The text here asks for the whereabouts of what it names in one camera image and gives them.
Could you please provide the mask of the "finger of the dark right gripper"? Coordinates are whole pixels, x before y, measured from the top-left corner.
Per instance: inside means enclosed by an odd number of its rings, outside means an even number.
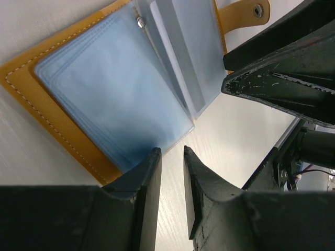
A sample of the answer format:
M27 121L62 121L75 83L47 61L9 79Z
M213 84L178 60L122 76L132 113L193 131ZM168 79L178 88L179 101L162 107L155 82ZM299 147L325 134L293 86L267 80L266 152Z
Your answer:
M221 91L334 128L334 30L319 29L228 75Z
M226 70L238 71L334 20L334 0L302 1L271 26L223 57Z

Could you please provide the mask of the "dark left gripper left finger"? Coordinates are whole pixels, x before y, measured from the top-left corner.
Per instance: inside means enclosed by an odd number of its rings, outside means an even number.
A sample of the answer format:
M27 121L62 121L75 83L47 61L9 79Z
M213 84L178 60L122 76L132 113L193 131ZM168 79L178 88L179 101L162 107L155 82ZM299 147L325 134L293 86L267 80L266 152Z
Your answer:
M102 190L107 209L104 244L108 250L154 250L161 187L162 152L155 147L147 157Z

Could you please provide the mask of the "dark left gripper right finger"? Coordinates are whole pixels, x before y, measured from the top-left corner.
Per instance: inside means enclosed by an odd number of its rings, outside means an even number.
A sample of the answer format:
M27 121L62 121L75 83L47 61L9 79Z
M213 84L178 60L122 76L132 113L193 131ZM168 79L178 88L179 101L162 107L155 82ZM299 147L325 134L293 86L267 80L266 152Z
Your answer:
M184 147L188 237L194 250L243 250L246 218L242 191Z

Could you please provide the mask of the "yellow leather card holder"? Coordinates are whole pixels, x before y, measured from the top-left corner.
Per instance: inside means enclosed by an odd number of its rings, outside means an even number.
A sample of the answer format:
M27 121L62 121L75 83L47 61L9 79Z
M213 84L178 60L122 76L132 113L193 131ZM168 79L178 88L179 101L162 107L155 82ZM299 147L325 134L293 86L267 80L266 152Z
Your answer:
M1 67L1 85L101 184L166 153L221 91L225 35L269 1L114 1Z

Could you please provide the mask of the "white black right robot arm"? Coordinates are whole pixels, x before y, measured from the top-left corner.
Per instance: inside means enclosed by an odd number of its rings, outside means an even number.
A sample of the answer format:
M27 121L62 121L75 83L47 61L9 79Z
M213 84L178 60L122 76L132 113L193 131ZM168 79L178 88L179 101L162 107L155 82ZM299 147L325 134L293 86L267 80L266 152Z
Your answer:
M243 189L296 189L303 163L334 168L334 1L303 1L227 53L224 94L270 106L295 121Z

